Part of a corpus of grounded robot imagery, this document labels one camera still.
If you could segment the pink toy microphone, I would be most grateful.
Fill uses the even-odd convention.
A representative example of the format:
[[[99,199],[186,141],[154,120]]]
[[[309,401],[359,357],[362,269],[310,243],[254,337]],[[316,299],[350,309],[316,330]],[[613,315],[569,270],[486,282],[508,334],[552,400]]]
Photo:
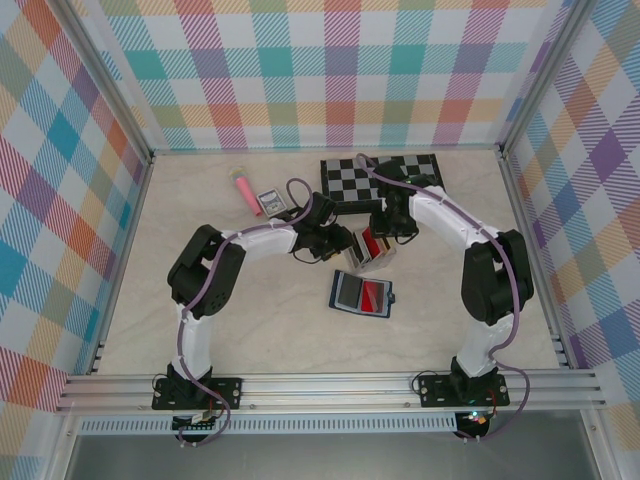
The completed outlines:
[[[241,167],[233,167],[229,172],[229,177],[243,196],[251,212],[255,216],[261,216],[262,209],[248,180],[246,171]]]

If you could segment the navy leather card holder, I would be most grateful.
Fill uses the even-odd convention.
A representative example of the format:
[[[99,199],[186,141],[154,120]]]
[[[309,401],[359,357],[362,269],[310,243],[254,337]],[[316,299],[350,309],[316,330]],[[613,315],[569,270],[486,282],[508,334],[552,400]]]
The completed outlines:
[[[364,313],[361,310],[360,306],[357,309],[352,309],[352,308],[347,308],[347,307],[343,307],[343,306],[340,306],[340,305],[336,304],[337,289],[340,286],[340,281],[341,281],[341,277],[342,277],[343,274],[353,275],[353,274],[350,274],[350,273],[347,273],[347,272],[344,272],[344,271],[341,271],[341,270],[336,270],[334,272],[333,283],[332,283],[331,292],[330,292],[330,296],[329,296],[329,303],[328,303],[328,306],[331,309],[342,311],[342,312],[346,312],[346,313],[349,313],[349,314],[367,316],[367,317],[374,317],[374,318],[389,318],[390,317],[391,308],[396,302],[396,297],[395,297],[395,294],[393,292],[393,283],[392,282],[386,281],[386,280],[376,280],[376,279],[363,278],[363,277],[357,276],[357,277],[360,277],[363,280],[363,283],[364,283],[365,280],[371,280],[371,281],[385,282],[385,283],[388,284],[388,303],[389,303],[388,307],[389,307],[389,309],[388,309],[387,314],[385,316],[371,315],[371,314]]]

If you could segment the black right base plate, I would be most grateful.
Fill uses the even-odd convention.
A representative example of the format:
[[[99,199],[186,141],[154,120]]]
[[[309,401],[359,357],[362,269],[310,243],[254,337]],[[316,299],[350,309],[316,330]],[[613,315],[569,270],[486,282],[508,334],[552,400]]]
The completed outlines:
[[[504,407],[510,404],[505,377],[498,373],[467,380],[452,380],[450,375],[421,375],[417,389],[423,408]]]

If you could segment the black credit card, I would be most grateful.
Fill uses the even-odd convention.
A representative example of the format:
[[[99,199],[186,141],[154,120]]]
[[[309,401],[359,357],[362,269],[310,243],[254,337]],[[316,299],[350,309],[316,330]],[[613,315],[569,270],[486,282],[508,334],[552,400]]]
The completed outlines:
[[[336,304],[357,309],[360,306],[362,284],[363,280],[360,277],[343,274],[337,289]]]

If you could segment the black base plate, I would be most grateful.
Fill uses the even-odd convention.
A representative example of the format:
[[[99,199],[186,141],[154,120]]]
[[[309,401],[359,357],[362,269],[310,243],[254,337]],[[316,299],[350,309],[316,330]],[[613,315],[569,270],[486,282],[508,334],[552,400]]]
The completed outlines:
[[[498,373],[467,380],[452,380],[450,375],[421,375],[417,389],[423,408],[504,407],[510,404],[505,377]]]
[[[222,397],[231,410],[239,408],[242,394],[241,378],[212,377],[203,379],[201,383]],[[223,406],[221,400],[182,377],[161,376],[152,381],[152,389],[153,410],[220,410]]]

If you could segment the right controller board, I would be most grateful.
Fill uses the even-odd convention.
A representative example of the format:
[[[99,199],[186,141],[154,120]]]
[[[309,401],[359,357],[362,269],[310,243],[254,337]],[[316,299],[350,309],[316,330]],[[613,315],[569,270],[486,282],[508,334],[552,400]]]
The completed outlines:
[[[484,436],[488,433],[493,414],[487,411],[469,411],[456,414],[457,432],[460,435]]]

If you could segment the left controller board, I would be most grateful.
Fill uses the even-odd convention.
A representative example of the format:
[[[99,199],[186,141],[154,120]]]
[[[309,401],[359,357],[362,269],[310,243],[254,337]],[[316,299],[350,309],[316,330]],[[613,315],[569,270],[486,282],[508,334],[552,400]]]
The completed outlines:
[[[173,416],[171,429],[182,435],[209,435],[216,428],[218,417],[209,413]]]

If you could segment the aluminium table back rail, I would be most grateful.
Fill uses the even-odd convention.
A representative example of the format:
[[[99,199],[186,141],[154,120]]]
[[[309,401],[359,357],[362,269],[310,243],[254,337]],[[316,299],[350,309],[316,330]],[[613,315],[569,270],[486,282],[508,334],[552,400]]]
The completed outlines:
[[[467,144],[442,144],[442,145],[414,145],[414,146],[337,146],[337,147],[272,147],[272,148],[232,148],[232,149],[156,149],[154,157],[161,156],[193,156],[193,155],[266,155],[266,154],[306,154],[306,153],[376,153],[394,152],[405,153],[410,151],[499,151],[496,144],[467,143]]]

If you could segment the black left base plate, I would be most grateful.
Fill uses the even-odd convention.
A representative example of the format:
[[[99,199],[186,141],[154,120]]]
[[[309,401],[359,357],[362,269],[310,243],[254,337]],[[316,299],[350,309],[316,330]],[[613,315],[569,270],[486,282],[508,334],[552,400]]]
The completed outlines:
[[[222,397],[231,410],[239,408],[242,394],[241,378],[212,377],[203,379],[201,383]],[[182,377],[161,376],[152,381],[152,389],[153,410],[220,410],[223,406],[221,400]]]

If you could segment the blue playing card box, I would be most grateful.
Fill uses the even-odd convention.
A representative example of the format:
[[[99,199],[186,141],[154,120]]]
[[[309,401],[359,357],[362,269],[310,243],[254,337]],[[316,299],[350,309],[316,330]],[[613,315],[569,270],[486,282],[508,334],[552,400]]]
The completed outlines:
[[[256,200],[269,219],[282,219],[287,214],[286,202],[276,188],[257,194]]]

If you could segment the aluminium frame post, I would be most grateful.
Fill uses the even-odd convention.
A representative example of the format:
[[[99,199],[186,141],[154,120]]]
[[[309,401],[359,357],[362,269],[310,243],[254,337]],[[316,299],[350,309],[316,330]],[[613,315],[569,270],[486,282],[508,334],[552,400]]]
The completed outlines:
[[[500,134],[496,143],[501,161],[509,161],[517,142],[525,133],[535,111],[597,3],[598,0],[571,0],[567,7],[560,7],[558,13],[564,14],[562,22],[554,19],[550,25],[548,30],[550,40],[543,40],[532,65],[535,71],[527,74],[531,80],[526,80],[522,85],[522,93],[516,97],[517,105],[512,105],[503,127],[504,132]]]
[[[145,139],[138,122],[134,118],[124,96],[117,87],[100,51],[87,32],[80,16],[74,9],[71,0],[48,0],[71,42],[79,53],[98,90],[104,95],[114,116],[121,123],[127,138],[132,141],[137,152],[142,155],[148,165],[153,164],[153,153]]]

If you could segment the black grey chessboard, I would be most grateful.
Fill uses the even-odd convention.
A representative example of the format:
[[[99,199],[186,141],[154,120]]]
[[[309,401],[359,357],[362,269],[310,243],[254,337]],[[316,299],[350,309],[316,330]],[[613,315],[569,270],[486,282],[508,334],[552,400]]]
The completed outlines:
[[[373,157],[372,160],[376,164],[395,161],[404,176],[424,175],[431,185],[444,187],[434,154]],[[333,214],[336,216],[370,214],[381,205],[376,180],[354,159],[321,160],[320,177],[322,194],[335,203]]]

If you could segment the controller board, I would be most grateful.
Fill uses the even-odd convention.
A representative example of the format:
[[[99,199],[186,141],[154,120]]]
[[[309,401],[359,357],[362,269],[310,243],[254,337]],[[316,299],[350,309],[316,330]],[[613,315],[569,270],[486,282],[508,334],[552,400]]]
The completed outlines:
[[[209,413],[173,416],[171,429],[182,435],[209,435],[216,428],[218,417]]]
[[[487,411],[469,411],[456,414],[457,432],[460,435],[484,436],[488,433],[493,414]]]

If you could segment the aluminium mounting rail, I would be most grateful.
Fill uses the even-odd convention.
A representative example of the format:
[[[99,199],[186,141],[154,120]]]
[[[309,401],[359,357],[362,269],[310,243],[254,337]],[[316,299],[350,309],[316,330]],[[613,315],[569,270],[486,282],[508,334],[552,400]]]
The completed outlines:
[[[605,394],[591,370],[506,371],[510,403],[497,412],[603,409]],[[413,372],[239,374],[238,414],[418,412],[423,392]],[[150,375],[70,377],[55,412],[67,415],[151,414]]]

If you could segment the aluminium table side rail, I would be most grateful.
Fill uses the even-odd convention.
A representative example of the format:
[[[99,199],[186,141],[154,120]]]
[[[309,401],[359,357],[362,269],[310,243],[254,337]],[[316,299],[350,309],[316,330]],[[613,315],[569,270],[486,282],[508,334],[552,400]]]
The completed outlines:
[[[560,313],[553,298],[551,287],[544,271],[543,258],[538,248],[534,230],[527,216],[524,198],[519,190],[513,168],[508,161],[508,156],[500,149],[496,151],[496,160],[506,188],[507,196],[514,213],[518,229],[523,234],[529,263],[533,276],[535,294],[541,305],[549,334],[554,347],[558,347],[559,364],[562,368],[575,369],[576,358],[560,318]]]
[[[92,341],[90,343],[89,356],[82,370],[83,375],[91,375],[94,372],[94,366],[99,361],[98,351],[104,346],[104,343],[107,339],[111,322],[114,316],[115,308],[117,305],[118,297],[120,294],[120,290],[122,287],[124,275],[126,272],[127,263],[129,261],[132,246],[134,243],[136,230],[139,225],[141,213],[144,208],[144,203],[146,200],[147,192],[148,192],[151,178],[153,175],[155,160],[156,160],[156,156],[154,153],[152,153],[150,158],[147,160],[145,168],[143,170],[142,182],[141,182],[139,193],[136,199],[135,207],[131,213],[129,225],[126,230],[126,237],[123,243],[123,249],[120,257],[118,258],[118,262],[116,263],[116,269],[114,271],[115,276],[112,282],[111,289],[109,291],[109,296],[107,298],[105,310],[101,314],[101,317],[99,318],[99,321],[95,330],[95,335],[92,338]]]

